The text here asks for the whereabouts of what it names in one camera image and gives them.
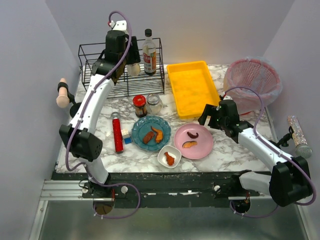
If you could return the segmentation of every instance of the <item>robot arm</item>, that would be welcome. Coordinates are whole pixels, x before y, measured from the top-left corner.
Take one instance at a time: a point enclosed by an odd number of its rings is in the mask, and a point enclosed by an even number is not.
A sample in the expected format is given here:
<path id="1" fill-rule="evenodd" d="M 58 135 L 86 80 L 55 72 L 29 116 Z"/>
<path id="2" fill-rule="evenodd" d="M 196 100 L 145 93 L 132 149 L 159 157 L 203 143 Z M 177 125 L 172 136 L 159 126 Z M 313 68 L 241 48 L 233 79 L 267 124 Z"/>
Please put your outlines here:
<path id="1" fill-rule="evenodd" d="M 211 128 L 224 131 L 237 144 L 249 149 L 271 172 L 271 175 L 251 171 L 243 172 L 238 177 L 239 184 L 243 189 L 270 195 L 281 207 L 312 194 L 312 188 L 302 173 L 282 156 L 292 159 L 310 176 L 307 161 L 302 157 L 293 157 L 282 152 L 259 134 L 258 138 L 249 122 L 240 121 L 237 105 L 232 99 L 221 100 L 219 106 L 207 104 L 202 116 L 198 119 L 200 125 L 205 124 L 207 116 L 210 116 L 208 125 Z M 272 149 L 277 149 L 276 152 L 280 152 L 280 154 L 277 155 Z"/>
<path id="2" fill-rule="evenodd" d="M 70 138 L 72 138 L 73 131 L 76 129 L 69 151 L 74 157 L 80 158 L 80 161 L 86 164 L 92 177 L 101 184 L 106 182 L 109 174 L 100 158 L 103 143 L 94 135 L 97 121 L 105 100 L 117 84 L 119 77 L 124 73 L 125 66 L 128 65 L 129 68 L 140 62 L 137 38 L 135 36 L 131 37 L 129 50 L 124 57 L 125 50 L 129 44 L 127 22 L 125 20 L 117 21 L 116 23 L 112 21 L 109 25 L 112 30 L 108 31 L 105 37 L 105 49 L 92 65 L 90 84 L 83 102 L 69 125 L 61 125 L 59 129 L 60 137 L 66 147 Z M 121 58 L 124 58 L 124 60 L 112 72 L 110 78 L 105 79 L 98 88 L 95 88 L 97 83 L 119 64 L 118 62 Z M 85 112 L 80 119 L 83 109 L 85 109 Z"/>

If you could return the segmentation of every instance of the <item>marble countertop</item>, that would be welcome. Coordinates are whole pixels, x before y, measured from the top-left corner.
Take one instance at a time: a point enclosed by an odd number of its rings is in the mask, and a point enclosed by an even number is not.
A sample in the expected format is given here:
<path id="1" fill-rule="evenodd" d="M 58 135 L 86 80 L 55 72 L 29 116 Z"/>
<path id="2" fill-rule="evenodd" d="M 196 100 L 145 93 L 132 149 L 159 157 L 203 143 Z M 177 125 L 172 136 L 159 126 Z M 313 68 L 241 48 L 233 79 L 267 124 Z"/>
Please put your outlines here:
<path id="1" fill-rule="evenodd" d="M 214 81 L 215 87 L 219 94 L 223 92 L 223 79 L 228 68 L 227 65 L 209 65 L 209 70 Z M 173 138 L 177 129 L 186 123 L 198 123 L 196 119 L 181 120 L 177 114 L 176 104 L 170 81 L 165 66 L 165 88 L 164 95 L 160 95 L 163 101 L 163 109 L 158 116 L 164 118 L 171 127 L 171 138 L 169 145 L 174 146 Z M 76 92 L 76 102 L 81 102 L 86 91 L 81 83 Z M 135 115 L 132 103 L 133 97 L 107 99 L 102 108 L 100 117 L 96 125 L 95 135 L 103 141 L 103 149 L 101 159 L 104 167 L 110 173 L 147 173 L 147 172 L 226 172 L 241 171 L 250 169 L 253 171 L 267 171 L 266 166 L 258 160 L 249 150 L 236 144 L 231 138 L 227 137 L 220 130 L 207 129 L 212 133 L 213 149 L 211 153 L 200 160 L 190 160 L 182 157 L 180 163 L 175 168 L 167 168 L 162 166 L 158 160 L 158 152 L 149 152 L 139 148 L 136 144 L 130 143 L 124 145 L 124 152 L 115 153 L 114 137 L 112 132 L 112 112 L 121 114 L 121 128 L 131 131 L 134 123 L 139 119 Z M 242 116 L 242 120 L 246 120 L 254 124 L 259 112 L 251 112 Z M 266 114 L 263 115 L 257 130 L 267 139 L 272 139 L 272 133 Z M 67 173 L 65 164 L 66 148 L 61 143 L 60 153 L 57 159 L 56 171 L 58 173 Z M 69 154 L 70 166 L 73 167 L 79 161 L 72 154 Z M 74 172 L 85 173 L 83 166 L 80 166 Z"/>

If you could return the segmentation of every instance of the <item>sauce bottle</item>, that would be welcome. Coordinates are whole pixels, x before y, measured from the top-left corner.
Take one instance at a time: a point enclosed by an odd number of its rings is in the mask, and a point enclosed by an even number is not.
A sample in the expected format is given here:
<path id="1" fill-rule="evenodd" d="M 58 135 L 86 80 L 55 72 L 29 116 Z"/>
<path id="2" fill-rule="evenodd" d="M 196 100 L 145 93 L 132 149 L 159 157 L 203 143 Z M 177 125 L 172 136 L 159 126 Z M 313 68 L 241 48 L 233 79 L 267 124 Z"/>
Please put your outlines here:
<path id="1" fill-rule="evenodd" d="M 145 42 L 142 45 L 144 72 L 150 76 L 156 73 L 157 59 L 156 59 L 156 45 L 152 41 L 152 30 L 146 29 L 144 31 Z"/>
<path id="2" fill-rule="evenodd" d="M 132 101 L 135 108 L 135 115 L 139 118 L 146 116 L 148 113 L 146 108 L 146 98 L 143 95 L 137 95 Z"/>

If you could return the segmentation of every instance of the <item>small white bowl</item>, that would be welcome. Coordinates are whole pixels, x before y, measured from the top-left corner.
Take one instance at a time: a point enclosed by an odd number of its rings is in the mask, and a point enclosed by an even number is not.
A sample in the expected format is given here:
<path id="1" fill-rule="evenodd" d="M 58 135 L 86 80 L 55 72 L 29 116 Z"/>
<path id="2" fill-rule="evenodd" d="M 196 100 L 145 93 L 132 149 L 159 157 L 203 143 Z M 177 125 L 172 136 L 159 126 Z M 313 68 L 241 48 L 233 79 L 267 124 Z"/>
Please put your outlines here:
<path id="1" fill-rule="evenodd" d="M 168 152 L 169 155 L 174 158 L 174 163 L 173 163 L 172 166 L 169 166 L 169 164 L 167 163 L 167 157 L 165 156 L 165 152 Z M 164 146 L 164 147 L 160 150 L 160 152 L 159 152 L 159 154 L 158 154 L 158 161 L 159 161 L 159 163 L 162 164 L 163 166 L 165 166 L 165 167 L 167 167 L 167 168 L 169 168 L 169 169 L 173 169 L 173 168 L 175 168 L 175 167 L 178 165 L 178 163 L 180 162 L 181 156 L 182 156 L 182 154 L 181 154 L 181 152 L 180 152 L 178 149 L 176 149 L 176 148 L 173 147 L 173 146 L 167 145 L 167 146 Z"/>

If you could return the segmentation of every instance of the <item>screw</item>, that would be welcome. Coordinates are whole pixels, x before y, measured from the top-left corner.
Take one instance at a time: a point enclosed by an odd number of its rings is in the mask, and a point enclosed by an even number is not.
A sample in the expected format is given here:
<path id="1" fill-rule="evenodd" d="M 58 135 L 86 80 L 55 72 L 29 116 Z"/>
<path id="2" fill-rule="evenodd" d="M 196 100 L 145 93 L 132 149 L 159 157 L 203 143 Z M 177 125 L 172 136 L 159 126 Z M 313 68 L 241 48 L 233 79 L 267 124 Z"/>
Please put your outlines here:
<path id="1" fill-rule="evenodd" d="M 127 188 L 126 186 L 123 186 L 123 187 L 121 188 L 121 192 L 122 192 L 123 194 L 126 194 L 126 193 L 128 192 L 128 188 Z"/>
<path id="2" fill-rule="evenodd" d="M 213 187 L 213 190 L 216 191 L 216 192 L 220 192 L 221 187 L 219 185 L 216 185 L 216 186 Z"/>

